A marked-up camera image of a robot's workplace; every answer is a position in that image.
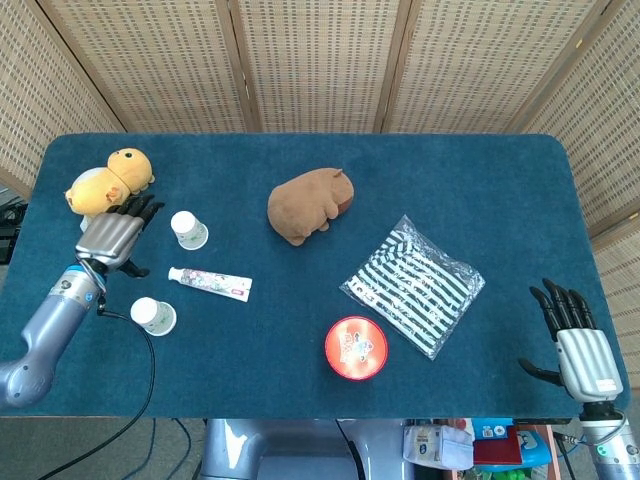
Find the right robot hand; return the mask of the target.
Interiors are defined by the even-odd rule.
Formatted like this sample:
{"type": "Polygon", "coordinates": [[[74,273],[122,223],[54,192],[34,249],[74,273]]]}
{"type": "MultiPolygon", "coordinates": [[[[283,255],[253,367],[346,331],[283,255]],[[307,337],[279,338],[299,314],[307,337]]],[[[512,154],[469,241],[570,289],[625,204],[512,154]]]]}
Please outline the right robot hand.
{"type": "Polygon", "coordinates": [[[541,369],[525,358],[520,367],[531,377],[564,388],[579,403],[612,402],[623,382],[605,333],[584,297],[549,279],[544,290],[531,286],[558,356],[558,371],[541,369]]]}

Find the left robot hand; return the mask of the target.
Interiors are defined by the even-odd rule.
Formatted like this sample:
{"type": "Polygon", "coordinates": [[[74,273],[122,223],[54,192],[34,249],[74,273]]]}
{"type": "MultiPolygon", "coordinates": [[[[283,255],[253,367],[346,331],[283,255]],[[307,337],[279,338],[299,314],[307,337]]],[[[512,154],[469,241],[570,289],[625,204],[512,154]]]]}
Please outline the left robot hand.
{"type": "Polygon", "coordinates": [[[136,266],[131,253],[155,214],[164,206],[154,195],[130,196],[109,207],[87,226],[75,246],[75,256],[100,275],[119,270],[132,278],[144,278],[146,268],[136,266]]]}

